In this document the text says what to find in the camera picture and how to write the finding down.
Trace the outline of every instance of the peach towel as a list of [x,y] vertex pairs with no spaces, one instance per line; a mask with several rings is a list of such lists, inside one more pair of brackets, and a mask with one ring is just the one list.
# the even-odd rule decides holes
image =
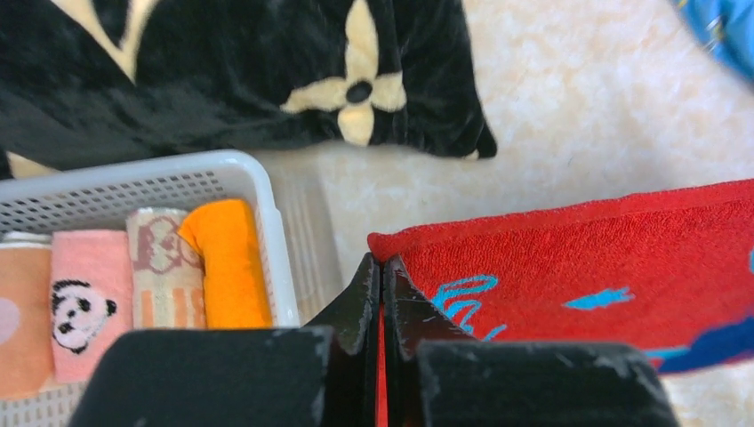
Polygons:
[[52,376],[49,240],[8,233],[0,242],[0,399],[32,397]]
[[89,378],[102,354],[132,329],[132,274],[125,231],[52,235],[52,355],[55,378]]
[[211,329],[272,326],[252,210],[239,199],[198,207],[178,234],[204,259]]
[[125,222],[133,270],[134,328],[206,328],[202,260],[178,236],[188,214],[146,207]]

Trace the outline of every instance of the floor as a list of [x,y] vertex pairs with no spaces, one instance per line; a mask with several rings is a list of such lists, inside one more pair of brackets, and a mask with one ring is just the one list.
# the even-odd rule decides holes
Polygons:
[[[253,153],[307,284],[303,320],[348,283],[371,231],[754,177],[752,88],[671,0],[464,3],[495,159],[338,142]],[[754,425],[754,364],[664,383],[685,426]]]

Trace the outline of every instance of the white plastic basket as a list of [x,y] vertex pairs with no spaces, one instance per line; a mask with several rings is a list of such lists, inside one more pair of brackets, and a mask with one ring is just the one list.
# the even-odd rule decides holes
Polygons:
[[[278,327],[300,325],[283,222],[269,177],[253,157],[212,151],[0,182],[0,232],[124,230],[139,207],[191,210],[223,198],[254,209],[270,309]],[[83,387],[68,386],[19,402],[0,402],[0,425],[65,425]]]

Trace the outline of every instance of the cream flower pattern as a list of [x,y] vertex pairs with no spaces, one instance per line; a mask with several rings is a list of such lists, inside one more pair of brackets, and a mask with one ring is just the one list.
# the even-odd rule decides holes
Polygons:
[[377,76],[380,48],[377,28],[366,0],[354,0],[346,18],[346,76],[295,89],[280,109],[295,114],[308,109],[340,110],[343,139],[366,146],[374,131],[374,110],[399,111],[405,106],[403,73]]

